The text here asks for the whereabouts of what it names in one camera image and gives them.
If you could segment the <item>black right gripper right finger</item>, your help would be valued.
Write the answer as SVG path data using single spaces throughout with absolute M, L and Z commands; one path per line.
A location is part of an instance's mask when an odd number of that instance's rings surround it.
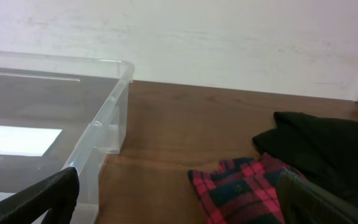
M 285 169 L 277 197 L 286 224 L 358 224 L 358 208 Z

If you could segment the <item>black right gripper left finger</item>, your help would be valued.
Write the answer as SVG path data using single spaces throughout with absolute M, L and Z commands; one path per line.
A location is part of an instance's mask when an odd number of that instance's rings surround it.
M 0 223 L 32 223 L 41 215 L 42 223 L 70 223 L 79 192 L 77 170 L 67 167 L 0 201 Z

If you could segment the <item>red black plaid cloth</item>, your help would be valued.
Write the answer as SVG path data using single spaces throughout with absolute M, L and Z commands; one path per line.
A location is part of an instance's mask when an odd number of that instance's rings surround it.
M 284 223 L 276 187 L 280 174 L 296 168 L 262 154 L 219 161 L 219 170 L 189 170 L 188 179 L 208 224 Z

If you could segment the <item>black garment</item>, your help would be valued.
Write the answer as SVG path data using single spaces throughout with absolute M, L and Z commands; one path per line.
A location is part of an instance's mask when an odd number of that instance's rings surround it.
M 358 121 L 275 112 L 275 128 L 252 138 L 256 149 L 358 207 Z

